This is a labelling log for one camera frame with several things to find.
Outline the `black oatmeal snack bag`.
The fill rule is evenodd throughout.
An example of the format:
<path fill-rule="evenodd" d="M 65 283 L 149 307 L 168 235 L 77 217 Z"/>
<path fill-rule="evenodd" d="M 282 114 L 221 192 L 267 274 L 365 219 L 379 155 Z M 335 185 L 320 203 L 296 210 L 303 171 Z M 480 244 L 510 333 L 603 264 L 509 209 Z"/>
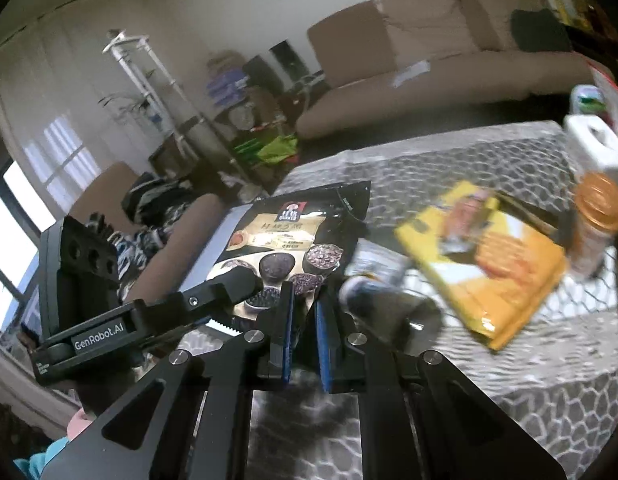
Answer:
<path fill-rule="evenodd" d="M 224 333 L 246 332 L 273 309 L 284 283 L 309 309 L 321 285 L 344 272 L 365 228 L 371 183 L 333 183 L 260 200 L 237 222 L 207 278 L 236 266 L 262 281 L 262 291 L 213 320 Z"/>

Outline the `small colourful snack packet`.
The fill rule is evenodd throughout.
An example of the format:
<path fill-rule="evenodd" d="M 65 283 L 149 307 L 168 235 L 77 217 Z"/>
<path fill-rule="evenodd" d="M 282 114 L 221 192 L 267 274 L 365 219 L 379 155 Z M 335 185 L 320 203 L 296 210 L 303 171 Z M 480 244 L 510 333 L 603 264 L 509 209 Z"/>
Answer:
<path fill-rule="evenodd" d="M 408 257 L 365 238 L 360 238 L 345 268 L 345 277 L 368 278 L 391 288 L 400 288 L 409 266 Z"/>

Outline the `green bag on floor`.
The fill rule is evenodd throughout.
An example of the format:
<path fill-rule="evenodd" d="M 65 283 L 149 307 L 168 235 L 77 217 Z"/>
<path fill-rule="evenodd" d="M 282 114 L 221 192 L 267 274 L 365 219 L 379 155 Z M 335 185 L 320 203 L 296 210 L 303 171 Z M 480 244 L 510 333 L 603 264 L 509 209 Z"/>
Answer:
<path fill-rule="evenodd" d="M 298 140 L 295 136 L 277 136 L 268 143 L 250 139 L 237 144 L 233 151 L 235 157 L 249 167 L 277 165 L 298 154 Z"/>

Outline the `yellow cracker snack bag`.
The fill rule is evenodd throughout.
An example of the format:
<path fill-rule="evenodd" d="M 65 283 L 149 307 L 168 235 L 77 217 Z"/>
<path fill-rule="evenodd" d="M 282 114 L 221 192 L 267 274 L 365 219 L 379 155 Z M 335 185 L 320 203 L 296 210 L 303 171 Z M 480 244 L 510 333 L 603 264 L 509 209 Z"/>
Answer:
<path fill-rule="evenodd" d="M 463 180 L 394 229 L 406 254 L 492 351 L 524 328 L 567 269 L 565 249 L 506 212 L 509 203 Z"/>

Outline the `patterned grey table cloth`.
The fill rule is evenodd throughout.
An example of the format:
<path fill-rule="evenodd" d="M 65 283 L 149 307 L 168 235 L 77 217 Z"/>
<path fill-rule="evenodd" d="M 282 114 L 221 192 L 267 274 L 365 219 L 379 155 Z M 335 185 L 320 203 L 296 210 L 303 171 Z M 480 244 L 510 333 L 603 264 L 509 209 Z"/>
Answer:
<path fill-rule="evenodd" d="M 562 127 L 518 122 L 344 151 L 297 167 L 278 189 L 362 180 L 371 185 L 367 225 L 385 232 L 461 180 L 557 212 L 574 187 Z M 502 351 L 489 351 L 453 313 L 436 346 L 569 478 L 581 477 L 618 436 L 618 249 L 607 249 L 589 281 L 565 278 Z M 354 396 L 329 396 L 304 370 L 284 391 L 254 395 L 248 478 L 357 479 L 361 457 Z"/>

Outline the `paper on sofa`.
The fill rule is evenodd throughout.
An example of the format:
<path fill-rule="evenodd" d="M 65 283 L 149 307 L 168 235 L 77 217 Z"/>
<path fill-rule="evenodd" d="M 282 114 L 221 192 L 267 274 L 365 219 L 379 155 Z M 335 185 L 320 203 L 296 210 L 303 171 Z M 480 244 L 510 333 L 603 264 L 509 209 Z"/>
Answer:
<path fill-rule="evenodd" d="M 402 84 L 405 84 L 406 82 L 429 72 L 430 63 L 427 60 L 414 63 L 407 68 L 400 70 L 400 72 L 397 72 L 397 75 L 394 76 L 394 79 L 392 80 L 391 87 L 399 88 Z"/>

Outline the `white clothes rack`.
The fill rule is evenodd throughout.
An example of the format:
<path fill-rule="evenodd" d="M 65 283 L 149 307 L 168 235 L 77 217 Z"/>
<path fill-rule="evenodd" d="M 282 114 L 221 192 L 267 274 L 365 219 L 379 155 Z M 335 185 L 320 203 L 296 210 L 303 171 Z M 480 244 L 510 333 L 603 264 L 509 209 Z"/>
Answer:
<path fill-rule="evenodd" d="M 186 95 L 182 86 L 172 76 L 172 73 L 164 66 L 160 57 L 156 55 L 149 43 L 149 36 L 129 35 L 124 29 L 114 28 L 108 30 L 107 37 L 108 40 L 103 48 L 103 54 L 110 54 L 114 58 L 134 87 L 140 92 L 142 102 L 148 105 L 152 116 L 157 116 L 161 120 L 157 129 L 161 131 L 165 138 L 172 136 L 176 148 L 183 157 L 190 160 L 200 159 L 202 151 L 198 150 L 190 140 L 188 132 L 190 128 L 202 124 L 205 118 Z M 144 54 L 152 62 L 150 72 L 144 72 L 134 60 L 133 55 L 138 52 Z M 193 113 L 188 120 L 188 127 L 184 122 L 178 122 L 176 115 L 159 93 L 157 85 L 150 81 L 149 74 L 154 73 L 158 73 L 166 82 L 167 88 L 184 103 L 189 112 Z"/>

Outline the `beige sofa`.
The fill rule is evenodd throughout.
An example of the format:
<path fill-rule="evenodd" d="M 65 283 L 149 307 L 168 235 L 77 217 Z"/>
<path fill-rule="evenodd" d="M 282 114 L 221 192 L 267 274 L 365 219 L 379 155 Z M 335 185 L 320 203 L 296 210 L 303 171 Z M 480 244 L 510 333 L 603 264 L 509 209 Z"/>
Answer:
<path fill-rule="evenodd" d="M 367 0 L 324 18 L 308 38 L 328 89 L 300 115 L 298 136 L 321 139 L 424 110 L 566 96 L 593 84 L 596 72 L 610 73 L 573 47 L 519 50 L 512 12 L 542 9 L 551 10 L 548 0 Z M 429 73 L 391 87 L 397 72 L 423 60 Z"/>

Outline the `clear jar with orange lid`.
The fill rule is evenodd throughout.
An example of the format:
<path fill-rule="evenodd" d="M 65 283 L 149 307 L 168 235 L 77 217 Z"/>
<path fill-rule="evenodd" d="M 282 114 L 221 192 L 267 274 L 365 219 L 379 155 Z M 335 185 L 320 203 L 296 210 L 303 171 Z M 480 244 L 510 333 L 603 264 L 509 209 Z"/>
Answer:
<path fill-rule="evenodd" d="M 574 190 L 574 211 L 570 273 L 583 281 L 596 272 L 618 234 L 618 184 L 602 172 L 587 172 Z"/>

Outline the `white tissue box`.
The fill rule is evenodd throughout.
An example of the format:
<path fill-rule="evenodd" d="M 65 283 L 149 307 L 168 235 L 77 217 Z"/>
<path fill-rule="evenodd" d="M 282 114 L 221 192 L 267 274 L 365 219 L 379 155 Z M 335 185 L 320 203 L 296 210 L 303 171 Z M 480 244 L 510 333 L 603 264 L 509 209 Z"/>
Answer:
<path fill-rule="evenodd" d="M 595 115 L 564 118 L 566 156 L 577 181 L 589 172 L 601 172 L 618 185 L 618 136 Z"/>

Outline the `green white wipes container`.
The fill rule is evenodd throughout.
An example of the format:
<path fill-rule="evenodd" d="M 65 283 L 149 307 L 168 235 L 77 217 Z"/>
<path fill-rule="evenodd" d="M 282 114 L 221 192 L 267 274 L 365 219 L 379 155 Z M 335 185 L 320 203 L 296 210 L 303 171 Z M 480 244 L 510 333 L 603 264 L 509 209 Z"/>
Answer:
<path fill-rule="evenodd" d="M 605 119 L 607 115 L 604 96 L 594 84 L 577 84 L 569 98 L 569 114 L 593 115 Z"/>

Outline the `black cushion on sofa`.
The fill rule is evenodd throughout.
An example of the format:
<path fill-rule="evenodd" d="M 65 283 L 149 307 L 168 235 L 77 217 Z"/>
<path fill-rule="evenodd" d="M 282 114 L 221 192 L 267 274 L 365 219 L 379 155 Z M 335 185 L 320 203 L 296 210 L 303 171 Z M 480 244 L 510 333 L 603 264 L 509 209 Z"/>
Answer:
<path fill-rule="evenodd" d="M 550 9 L 531 12 L 514 10 L 510 16 L 510 33 L 524 52 L 570 52 L 571 44 Z"/>

